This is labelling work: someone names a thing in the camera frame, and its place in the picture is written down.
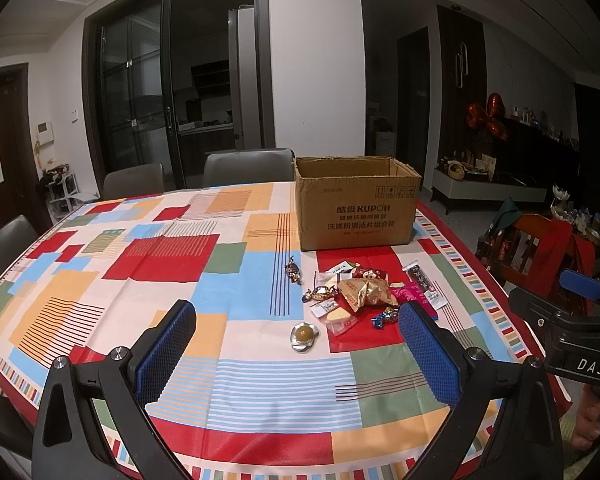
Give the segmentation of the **right hand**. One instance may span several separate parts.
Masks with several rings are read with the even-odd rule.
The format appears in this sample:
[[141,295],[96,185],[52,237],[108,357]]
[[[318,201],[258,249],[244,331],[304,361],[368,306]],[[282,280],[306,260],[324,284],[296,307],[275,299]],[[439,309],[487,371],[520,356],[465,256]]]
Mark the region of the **right hand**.
[[600,398],[590,385],[584,385],[572,430],[570,445],[575,451],[591,448],[600,436]]

